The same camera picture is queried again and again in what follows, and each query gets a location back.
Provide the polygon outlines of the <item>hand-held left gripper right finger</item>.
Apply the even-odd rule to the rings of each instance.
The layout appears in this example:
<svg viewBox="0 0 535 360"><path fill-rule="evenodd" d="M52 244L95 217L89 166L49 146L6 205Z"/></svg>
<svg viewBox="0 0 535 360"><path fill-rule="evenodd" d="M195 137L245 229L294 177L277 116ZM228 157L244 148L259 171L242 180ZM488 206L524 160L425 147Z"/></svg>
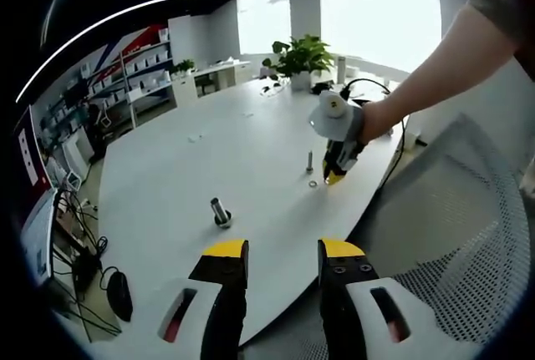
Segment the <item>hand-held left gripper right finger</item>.
<svg viewBox="0 0 535 360"><path fill-rule="evenodd" d="M320 315L330 359L432 359L435 313L396 280L380 278L359 247L318 240Z"/></svg>

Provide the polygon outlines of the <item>person's right hand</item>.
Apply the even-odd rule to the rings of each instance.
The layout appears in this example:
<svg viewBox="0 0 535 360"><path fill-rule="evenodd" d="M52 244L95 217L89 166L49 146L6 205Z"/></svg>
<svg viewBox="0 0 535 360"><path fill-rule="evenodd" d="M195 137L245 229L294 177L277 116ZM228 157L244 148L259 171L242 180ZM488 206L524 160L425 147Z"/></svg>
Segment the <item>person's right hand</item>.
<svg viewBox="0 0 535 360"><path fill-rule="evenodd" d="M364 126L359 134L359 142L365 145L386 134L408 114L401 104L392 99L369 102L362 110Z"/></svg>

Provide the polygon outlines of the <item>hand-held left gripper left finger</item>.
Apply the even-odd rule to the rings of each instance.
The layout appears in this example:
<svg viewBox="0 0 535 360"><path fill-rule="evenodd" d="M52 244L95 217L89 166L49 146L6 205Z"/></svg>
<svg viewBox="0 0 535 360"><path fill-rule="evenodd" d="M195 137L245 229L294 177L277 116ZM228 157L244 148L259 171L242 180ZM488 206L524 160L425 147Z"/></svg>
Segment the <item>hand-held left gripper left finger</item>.
<svg viewBox="0 0 535 360"><path fill-rule="evenodd" d="M186 279L163 291L159 359L236 359L247 313L248 241L205 249Z"/></svg>

